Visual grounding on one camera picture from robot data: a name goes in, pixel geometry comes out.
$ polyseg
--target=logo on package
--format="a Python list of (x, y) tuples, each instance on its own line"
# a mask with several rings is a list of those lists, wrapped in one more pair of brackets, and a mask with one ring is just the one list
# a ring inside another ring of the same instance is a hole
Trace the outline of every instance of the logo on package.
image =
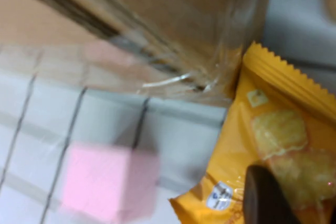
[(219, 182), (214, 186), (212, 193), (206, 201), (206, 206), (214, 210), (225, 210), (230, 206), (233, 190), (231, 187)]

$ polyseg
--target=yellow snack package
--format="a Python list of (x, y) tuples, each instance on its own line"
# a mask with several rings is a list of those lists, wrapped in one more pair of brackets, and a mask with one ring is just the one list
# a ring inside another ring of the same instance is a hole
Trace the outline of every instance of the yellow snack package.
[(336, 199), (336, 99), (261, 45), (243, 58), (236, 98), (201, 182), (171, 199), (182, 224), (243, 224), (246, 169), (267, 167), (302, 224), (329, 224)]

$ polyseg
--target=pink sticky note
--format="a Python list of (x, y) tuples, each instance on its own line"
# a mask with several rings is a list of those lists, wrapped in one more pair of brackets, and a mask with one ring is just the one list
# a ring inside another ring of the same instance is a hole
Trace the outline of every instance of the pink sticky note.
[(63, 208), (108, 223), (151, 214), (159, 176), (156, 155), (92, 145), (69, 151)]

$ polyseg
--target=cracker image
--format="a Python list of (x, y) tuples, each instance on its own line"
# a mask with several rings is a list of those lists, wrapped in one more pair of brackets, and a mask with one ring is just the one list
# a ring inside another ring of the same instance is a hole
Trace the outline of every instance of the cracker image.
[(269, 165), (293, 209), (321, 207), (336, 196), (336, 159), (326, 151), (293, 152), (271, 158)]
[(282, 110), (254, 118), (252, 128), (262, 159), (300, 150), (308, 144), (305, 123), (295, 111)]

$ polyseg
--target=plastic bag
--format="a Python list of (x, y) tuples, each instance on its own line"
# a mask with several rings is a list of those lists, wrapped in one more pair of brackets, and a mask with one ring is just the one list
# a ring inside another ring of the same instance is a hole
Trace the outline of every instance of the plastic bag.
[(261, 35), (268, 2), (1, 1), (6, 70), (211, 105), (231, 103), (242, 53)]
[(335, 126), (335, 97), (253, 44), (205, 176), (171, 200), (180, 221), (244, 223), (246, 168), (259, 164), (272, 171), (302, 224), (329, 223), (336, 197)]

